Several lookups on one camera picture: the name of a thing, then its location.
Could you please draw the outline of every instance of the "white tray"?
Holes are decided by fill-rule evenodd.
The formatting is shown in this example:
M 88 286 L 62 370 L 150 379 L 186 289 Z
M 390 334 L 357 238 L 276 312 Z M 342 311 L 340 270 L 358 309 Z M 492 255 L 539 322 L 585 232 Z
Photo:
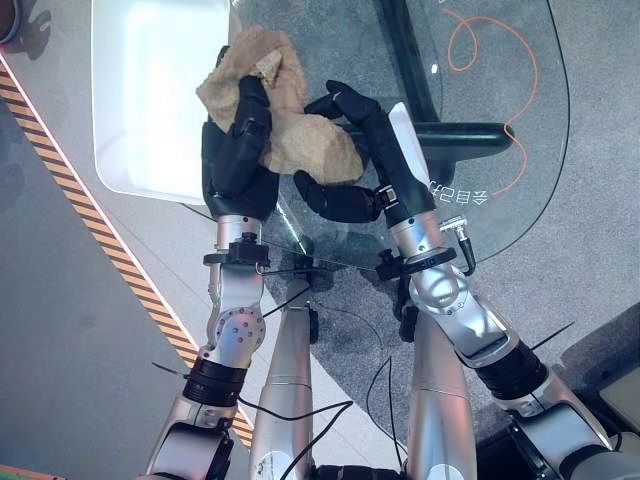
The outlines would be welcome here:
M 93 0 L 94 153 L 108 188 L 204 203 L 195 89 L 228 33 L 227 0 Z

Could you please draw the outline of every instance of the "orange cable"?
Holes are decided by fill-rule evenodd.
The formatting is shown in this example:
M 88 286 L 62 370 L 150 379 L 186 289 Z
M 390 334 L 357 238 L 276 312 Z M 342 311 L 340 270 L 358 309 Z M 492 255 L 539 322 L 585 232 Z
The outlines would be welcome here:
M 516 178 L 509 185 L 507 185 L 506 187 L 502 187 L 501 189 L 499 189 L 499 190 L 497 190 L 497 191 L 495 191 L 495 192 L 493 192 L 491 194 L 491 196 L 497 197 L 498 195 L 506 192 L 511 187 L 513 187 L 515 184 L 517 184 L 520 181 L 520 179 L 522 178 L 522 176 L 524 175 L 524 172 L 525 172 L 525 170 L 527 168 L 527 162 L 528 162 L 528 159 L 529 159 L 529 156 L 527 154 L 527 149 L 525 148 L 525 146 L 522 144 L 522 142 L 515 135 L 513 135 L 513 134 L 511 134 L 509 132 L 508 127 L 511 126 L 511 123 L 515 122 L 522 115 L 524 115 L 524 113 L 528 110 L 529 106 L 531 105 L 531 102 L 533 102 L 533 98 L 535 97 L 536 91 L 538 90 L 538 78 L 539 78 L 538 62 L 536 61 L 536 57 L 535 57 L 535 55 L 533 53 L 533 50 L 531 49 L 531 46 L 527 43 L 527 41 L 524 39 L 524 37 L 522 35 L 520 35 L 520 33 L 518 33 L 513 27 L 511 27 L 510 25 L 507 25 L 506 23 L 498 20 L 497 18 L 481 16 L 481 15 L 476 15 L 476 16 L 473 16 L 473 17 L 463 18 L 461 15 L 459 15 L 456 12 L 454 12 L 453 10 L 449 10 L 448 8 L 443 8 L 442 11 L 444 13 L 446 13 L 447 15 L 455 18 L 459 22 L 458 26 L 451 33 L 451 37 L 449 38 L 449 47 L 447 49 L 447 59 L 449 61 L 449 67 L 451 67 L 452 70 L 454 70 L 456 72 L 464 72 L 465 70 L 469 69 L 475 63 L 476 59 L 478 58 L 478 40 L 476 38 L 475 32 L 473 31 L 473 28 L 471 27 L 471 22 L 474 22 L 476 20 L 482 20 L 482 21 L 494 23 L 494 24 L 504 28 L 505 30 L 507 30 L 511 34 L 513 34 L 520 41 L 520 43 L 522 43 L 525 46 L 525 48 L 527 49 L 527 52 L 529 54 L 529 58 L 531 59 L 531 64 L 533 65 L 533 71 L 534 71 L 533 86 L 531 88 L 531 93 L 529 94 L 529 98 L 527 99 L 527 103 L 524 105 L 524 107 L 522 107 L 522 109 L 520 109 L 520 111 L 518 111 L 515 115 L 513 115 L 506 122 L 504 122 L 504 133 L 520 149 L 520 152 L 522 153 L 522 164 L 520 166 L 520 171 L 518 172 L 518 175 L 516 176 Z M 473 41 L 473 54 L 471 56 L 471 60 L 469 60 L 469 62 L 466 65 L 463 65 L 462 67 L 458 67 L 453 63 L 453 60 L 452 60 L 452 57 L 451 57 L 451 50 L 452 50 L 453 45 L 454 45 L 454 43 L 456 41 L 458 33 L 460 33 L 460 30 L 463 27 L 469 32 L 469 35 L 471 35 L 471 39 Z

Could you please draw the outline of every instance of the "glass table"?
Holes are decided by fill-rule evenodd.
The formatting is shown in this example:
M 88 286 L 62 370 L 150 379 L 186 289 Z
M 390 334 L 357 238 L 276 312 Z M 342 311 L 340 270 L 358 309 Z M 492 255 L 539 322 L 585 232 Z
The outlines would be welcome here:
M 232 30 L 260 24 L 288 35 L 310 101 L 335 79 L 385 109 L 404 101 L 414 122 L 508 125 L 512 144 L 504 152 L 458 162 L 452 179 L 431 182 L 441 220 L 467 217 L 478 261 L 516 242 L 544 211 L 569 124 L 566 76 L 546 1 L 244 0 L 232 2 L 231 16 Z M 373 166 L 358 185 L 377 186 Z M 281 177 L 264 240 L 364 269 L 393 246 L 382 219 L 337 224 L 317 216 L 289 176 Z

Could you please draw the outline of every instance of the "robotic arm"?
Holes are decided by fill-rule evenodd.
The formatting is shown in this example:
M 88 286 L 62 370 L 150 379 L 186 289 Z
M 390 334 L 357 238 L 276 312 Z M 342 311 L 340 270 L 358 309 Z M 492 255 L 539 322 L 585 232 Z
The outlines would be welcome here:
M 344 115 L 362 130 L 380 186 L 320 187 L 304 172 L 294 179 L 310 207 L 330 220 L 356 217 L 365 222 L 384 212 L 400 253 L 394 258 L 391 251 L 383 252 L 377 272 L 382 280 L 408 278 L 409 297 L 419 311 L 410 331 L 405 329 L 416 344 L 408 478 L 476 478 L 470 406 L 464 376 L 454 366 L 457 359 L 476 371 L 512 416 L 514 436 L 539 478 L 596 478 L 581 465 L 597 455 L 608 469 L 606 474 L 600 469 L 597 478 L 627 478 L 623 475 L 640 471 L 637 460 L 612 451 L 591 412 L 498 312 L 471 294 L 466 275 L 475 260 L 465 222 L 456 218 L 438 224 L 426 162 L 404 106 L 386 114 L 347 85 L 329 81 L 327 90 L 329 95 L 306 111 L 328 118 Z M 444 244 L 441 230 L 447 229 L 455 231 L 463 247 L 469 264 L 465 273 L 449 263 L 455 251 Z
M 229 132 L 210 118 L 202 129 L 203 193 L 217 222 L 215 252 L 204 258 L 213 300 L 208 342 L 198 352 L 162 428 L 147 476 L 141 478 L 225 477 L 233 447 L 227 431 L 251 356 L 265 336 L 263 279 L 257 266 L 269 263 L 260 235 L 276 205 L 278 175 L 258 164 L 271 133 L 266 92 L 251 76 L 239 88 Z

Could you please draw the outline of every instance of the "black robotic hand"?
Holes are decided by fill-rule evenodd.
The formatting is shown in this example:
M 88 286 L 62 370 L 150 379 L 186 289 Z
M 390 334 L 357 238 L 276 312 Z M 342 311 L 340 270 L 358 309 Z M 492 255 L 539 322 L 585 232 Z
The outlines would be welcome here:
M 336 222 L 365 223 L 384 210 L 389 227 L 435 204 L 426 185 L 417 180 L 404 158 L 387 113 L 377 101 L 350 86 L 327 81 L 328 95 L 305 108 L 305 113 L 329 119 L 345 116 L 362 130 L 380 186 L 375 190 L 356 186 L 321 186 L 303 171 L 294 175 L 302 198 L 321 217 Z
M 224 133 L 209 118 L 202 126 L 202 193 L 211 216 L 265 221 L 276 206 L 279 176 L 258 161 L 271 134 L 269 99 L 258 77 L 239 83 L 234 123 Z

